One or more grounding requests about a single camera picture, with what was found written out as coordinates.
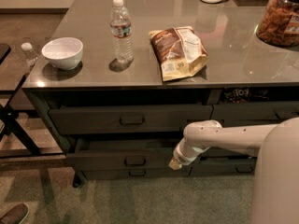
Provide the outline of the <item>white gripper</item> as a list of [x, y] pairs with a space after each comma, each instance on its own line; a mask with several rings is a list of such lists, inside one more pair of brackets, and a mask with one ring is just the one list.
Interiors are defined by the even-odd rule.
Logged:
[[173, 170], [179, 170], [182, 165], [191, 164], [200, 154], [199, 149], [191, 147], [185, 140], [181, 140], [173, 151], [173, 157], [168, 166]]

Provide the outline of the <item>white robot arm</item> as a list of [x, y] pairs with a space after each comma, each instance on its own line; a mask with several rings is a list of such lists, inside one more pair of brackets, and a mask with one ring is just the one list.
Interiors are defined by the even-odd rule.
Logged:
[[184, 129], [169, 166], [178, 170], [211, 147], [257, 159], [250, 224], [299, 224], [299, 118], [228, 128], [216, 120], [193, 122]]

